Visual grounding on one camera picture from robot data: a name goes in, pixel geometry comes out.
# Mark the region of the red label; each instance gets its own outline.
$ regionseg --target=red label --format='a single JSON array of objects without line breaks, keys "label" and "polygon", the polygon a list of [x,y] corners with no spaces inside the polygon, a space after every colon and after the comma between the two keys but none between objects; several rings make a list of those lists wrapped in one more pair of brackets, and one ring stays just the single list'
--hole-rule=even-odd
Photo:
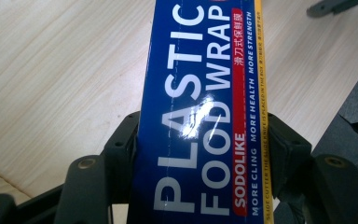
[{"label": "red label", "polygon": [[233,210],[247,216],[245,57],[243,47],[243,13],[233,8],[232,21],[232,94],[233,94]]}]

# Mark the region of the wooden surface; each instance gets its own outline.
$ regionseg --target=wooden surface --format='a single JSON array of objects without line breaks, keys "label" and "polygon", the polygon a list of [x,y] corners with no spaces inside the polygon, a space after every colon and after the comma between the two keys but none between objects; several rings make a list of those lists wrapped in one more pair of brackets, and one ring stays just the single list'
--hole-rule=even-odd
[{"label": "wooden surface", "polygon": [[[154,1],[0,1],[0,177],[34,197],[140,109]],[[265,0],[268,110],[315,145],[358,79],[358,7]],[[124,223],[119,207],[117,223]]]}]

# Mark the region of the wood grain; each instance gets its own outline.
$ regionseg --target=wood grain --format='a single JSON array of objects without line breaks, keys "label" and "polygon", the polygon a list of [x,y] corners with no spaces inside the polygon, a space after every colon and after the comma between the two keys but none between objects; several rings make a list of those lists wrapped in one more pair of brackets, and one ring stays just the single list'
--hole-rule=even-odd
[{"label": "wood grain", "polygon": [[[2,178],[54,188],[140,109],[154,3],[0,1]],[[263,5],[269,112],[313,145],[358,79],[358,7],[315,20],[315,3]]]}]

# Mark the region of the yellow stripe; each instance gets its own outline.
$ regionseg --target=yellow stripe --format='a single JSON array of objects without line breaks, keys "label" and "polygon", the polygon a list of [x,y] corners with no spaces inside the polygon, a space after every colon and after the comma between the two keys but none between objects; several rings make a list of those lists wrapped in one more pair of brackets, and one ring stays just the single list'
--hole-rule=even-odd
[{"label": "yellow stripe", "polygon": [[264,36],[263,36],[263,13],[261,0],[255,0],[255,29],[257,44],[258,83],[260,96],[260,128],[261,128],[261,150],[262,150],[262,179],[263,179],[263,207],[264,223],[274,223],[271,173],[269,164],[269,115],[267,109],[267,84],[266,64],[264,62]]}]

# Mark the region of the plastic food wrap box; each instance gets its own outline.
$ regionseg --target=plastic food wrap box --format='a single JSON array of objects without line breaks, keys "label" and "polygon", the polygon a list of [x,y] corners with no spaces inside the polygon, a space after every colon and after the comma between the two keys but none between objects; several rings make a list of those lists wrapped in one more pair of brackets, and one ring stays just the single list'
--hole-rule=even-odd
[{"label": "plastic food wrap box", "polygon": [[128,223],[272,223],[260,0],[157,0]]}]

